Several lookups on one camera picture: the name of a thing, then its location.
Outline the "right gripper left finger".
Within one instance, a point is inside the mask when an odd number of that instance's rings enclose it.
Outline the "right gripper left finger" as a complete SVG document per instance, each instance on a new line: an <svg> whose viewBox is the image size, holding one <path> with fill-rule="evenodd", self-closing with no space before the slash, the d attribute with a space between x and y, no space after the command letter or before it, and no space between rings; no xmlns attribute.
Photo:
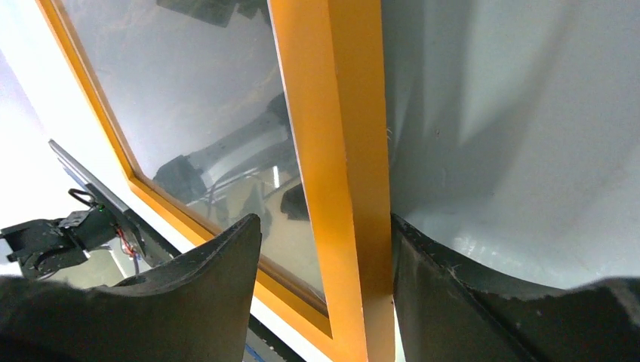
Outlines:
<svg viewBox="0 0 640 362"><path fill-rule="evenodd" d="M262 235L248 214L112 287L1 279L3 361L240 361Z"/></svg>

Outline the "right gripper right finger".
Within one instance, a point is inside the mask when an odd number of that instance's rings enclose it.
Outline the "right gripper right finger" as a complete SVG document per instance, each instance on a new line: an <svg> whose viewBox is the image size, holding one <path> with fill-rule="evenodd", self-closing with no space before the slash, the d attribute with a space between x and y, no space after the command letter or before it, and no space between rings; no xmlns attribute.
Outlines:
<svg viewBox="0 0 640 362"><path fill-rule="evenodd" d="M391 217L408 361L637 361L639 280L567 290L514 278Z"/></svg>

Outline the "clear acrylic sheet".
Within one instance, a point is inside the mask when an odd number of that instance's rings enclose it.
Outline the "clear acrylic sheet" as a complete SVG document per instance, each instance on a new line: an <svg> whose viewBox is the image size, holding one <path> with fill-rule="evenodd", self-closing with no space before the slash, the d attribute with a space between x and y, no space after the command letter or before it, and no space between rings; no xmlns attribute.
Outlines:
<svg viewBox="0 0 640 362"><path fill-rule="evenodd" d="M266 1L61 1L140 178L225 229L253 213L263 270L325 304Z"/></svg>

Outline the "orange wooden picture frame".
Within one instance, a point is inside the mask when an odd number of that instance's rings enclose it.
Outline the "orange wooden picture frame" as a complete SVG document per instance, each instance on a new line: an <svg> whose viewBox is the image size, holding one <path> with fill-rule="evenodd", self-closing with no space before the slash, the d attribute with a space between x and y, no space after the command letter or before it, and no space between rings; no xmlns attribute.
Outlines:
<svg viewBox="0 0 640 362"><path fill-rule="evenodd" d="M59 8L44 15L113 149L128 188L190 244L224 229L140 178L78 39ZM263 270L260 315L291 330L310 360L395 360L389 181L380 3L266 1L315 240L325 304L299 297Z"/></svg>

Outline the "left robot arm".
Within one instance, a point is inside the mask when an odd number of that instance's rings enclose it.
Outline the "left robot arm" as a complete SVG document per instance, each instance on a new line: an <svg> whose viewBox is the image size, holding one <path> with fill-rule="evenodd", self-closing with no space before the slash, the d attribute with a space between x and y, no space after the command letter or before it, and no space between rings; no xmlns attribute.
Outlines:
<svg viewBox="0 0 640 362"><path fill-rule="evenodd" d="M121 227L115 215L93 194L81 189L68 193L88 208L65 218L33 219L1 230L1 239L10 248L6 260L16 263L23 277L42 279L80 265L91 251L118 237Z"/></svg>

